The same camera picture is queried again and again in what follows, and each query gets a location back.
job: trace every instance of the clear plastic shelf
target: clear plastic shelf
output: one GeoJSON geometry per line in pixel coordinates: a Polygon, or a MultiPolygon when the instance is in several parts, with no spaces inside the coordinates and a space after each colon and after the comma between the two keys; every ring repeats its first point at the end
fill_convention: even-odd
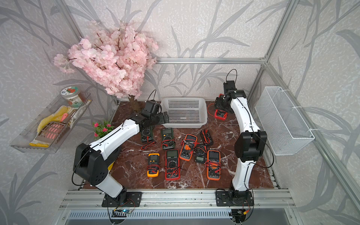
{"type": "Polygon", "coordinates": [[[71,116],[69,122],[67,122],[62,131],[57,135],[54,141],[49,147],[33,147],[29,143],[34,140],[37,136],[37,127],[42,119],[55,113],[62,105],[70,106],[67,100],[65,100],[61,94],[59,94],[41,113],[38,117],[33,120],[27,128],[21,132],[10,144],[11,147],[19,150],[20,152],[30,153],[50,153],[54,154],[60,148],[61,144],[65,141],[71,130],[74,128],[76,123],[82,117],[84,112],[87,110],[91,102],[93,101],[90,93],[81,92],[82,99],[84,100],[82,105],[77,108],[77,111],[71,116]]]}

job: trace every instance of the leaf pattern wallpaper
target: leaf pattern wallpaper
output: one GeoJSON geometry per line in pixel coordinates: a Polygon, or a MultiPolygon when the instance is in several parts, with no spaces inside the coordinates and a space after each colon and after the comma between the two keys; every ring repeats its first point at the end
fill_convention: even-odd
{"type": "MultiPolygon", "coordinates": [[[[288,1],[203,0],[66,0],[81,32],[87,23],[104,29],[119,20],[134,23],[159,44],[160,58],[260,58],[264,57],[288,1]]],[[[54,8],[52,14],[58,13],[54,8]]],[[[145,72],[140,100],[156,89],[157,100],[170,96],[196,96],[215,100],[231,69],[237,69],[237,88],[249,93],[260,65],[157,64],[145,72]]]]}
{"type": "Polygon", "coordinates": [[[52,1],[0,2],[0,224],[51,224],[70,185],[75,147],[93,140],[91,124],[109,119],[116,100],[83,71],[61,73],[53,57],[77,42],[52,1]],[[56,154],[21,153],[10,142],[68,86],[93,102],[56,154]]]}
{"type": "MultiPolygon", "coordinates": [[[[308,1],[297,6],[270,63],[331,148],[360,184],[360,1],[308,1]]],[[[265,86],[256,87],[254,107],[265,86]]],[[[360,224],[360,215],[315,145],[276,156],[304,224],[360,224]]]]}

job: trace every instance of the small potted plant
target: small potted plant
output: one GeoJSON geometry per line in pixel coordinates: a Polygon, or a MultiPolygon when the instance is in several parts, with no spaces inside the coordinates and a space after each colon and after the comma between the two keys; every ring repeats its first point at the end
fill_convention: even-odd
{"type": "Polygon", "coordinates": [[[114,130],[114,126],[109,121],[104,120],[102,124],[94,123],[95,140],[100,139],[114,130]]]}

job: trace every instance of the white plastic basket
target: white plastic basket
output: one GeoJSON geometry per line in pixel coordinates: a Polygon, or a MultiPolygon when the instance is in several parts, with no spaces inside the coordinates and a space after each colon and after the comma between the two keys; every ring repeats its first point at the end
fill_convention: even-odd
{"type": "Polygon", "coordinates": [[[166,128],[201,128],[207,123],[206,102],[203,98],[163,98],[163,112],[169,115],[166,128]]]}
{"type": "Polygon", "coordinates": [[[314,135],[281,87],[265,87],[255,106],[274,154],[293,155],[314,135]]]}

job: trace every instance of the label on jar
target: label on jar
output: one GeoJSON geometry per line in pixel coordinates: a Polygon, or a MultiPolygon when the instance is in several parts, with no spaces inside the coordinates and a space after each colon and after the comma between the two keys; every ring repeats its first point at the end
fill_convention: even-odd
{"type": "Polygon", "coordinates": [[[78,95],[67,98],[67,100],[69,102],[69,105],[73,108],[79,108],[82,104],[82,100],[78,95]]]}

